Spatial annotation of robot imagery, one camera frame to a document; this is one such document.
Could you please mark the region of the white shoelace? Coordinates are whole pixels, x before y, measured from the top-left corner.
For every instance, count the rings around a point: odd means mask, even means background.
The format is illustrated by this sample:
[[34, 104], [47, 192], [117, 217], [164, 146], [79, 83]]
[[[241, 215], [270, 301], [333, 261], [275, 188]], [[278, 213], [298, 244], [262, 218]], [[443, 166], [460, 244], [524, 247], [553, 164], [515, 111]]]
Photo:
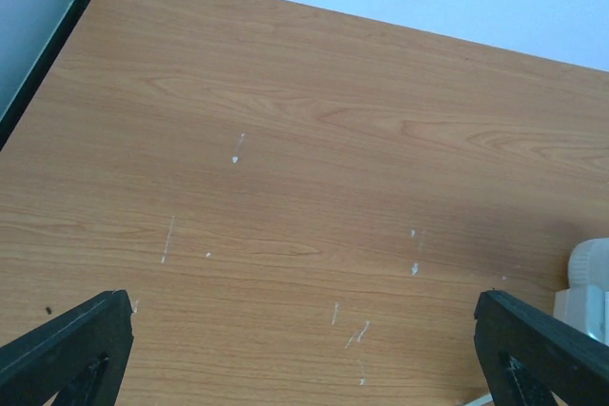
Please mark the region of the white shoelace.
[[493, 397], [491, 394], [486, 394], [484, 396], [480, 396], [472, 401], [465, 403], [463, 406], [485, 406], [493, 402]]

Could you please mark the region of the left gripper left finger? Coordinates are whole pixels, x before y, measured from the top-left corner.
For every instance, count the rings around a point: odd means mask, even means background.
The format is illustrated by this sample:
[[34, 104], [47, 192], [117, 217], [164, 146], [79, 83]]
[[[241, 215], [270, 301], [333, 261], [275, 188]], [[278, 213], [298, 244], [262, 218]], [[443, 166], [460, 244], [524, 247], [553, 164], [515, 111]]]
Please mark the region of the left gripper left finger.
[[1, 347], [3, 405], [113, 405], [133, 343], [125, 290], [105, 291]]

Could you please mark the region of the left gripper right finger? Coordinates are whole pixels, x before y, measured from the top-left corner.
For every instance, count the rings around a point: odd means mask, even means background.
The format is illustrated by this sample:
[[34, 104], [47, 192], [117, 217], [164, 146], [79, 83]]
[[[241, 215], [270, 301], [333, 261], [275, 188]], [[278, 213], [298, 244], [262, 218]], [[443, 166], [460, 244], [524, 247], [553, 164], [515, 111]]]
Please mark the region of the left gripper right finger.
[[474, 345], [496, 405], [608, 403], [608, 347], [501, 290], [479, 296]]

